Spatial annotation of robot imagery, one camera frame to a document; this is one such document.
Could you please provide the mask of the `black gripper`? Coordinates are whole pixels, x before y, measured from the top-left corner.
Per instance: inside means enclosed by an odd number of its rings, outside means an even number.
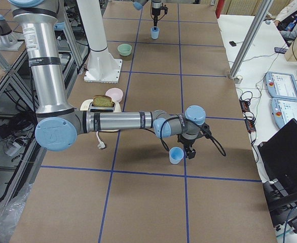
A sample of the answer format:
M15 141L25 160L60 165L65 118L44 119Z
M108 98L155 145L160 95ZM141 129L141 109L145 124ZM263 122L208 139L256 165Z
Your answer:
M196 150L193 148L197 138L197 133L182 133L177 135L177 141L181 143L186 149L186 156L188 159L193 159L196 155Z
M158 20L161 20L167 13L168 13L168 7L166 5L162 5L159 8L152 7L151 16L154 20L154 26L153 26L154 31L157 30Z

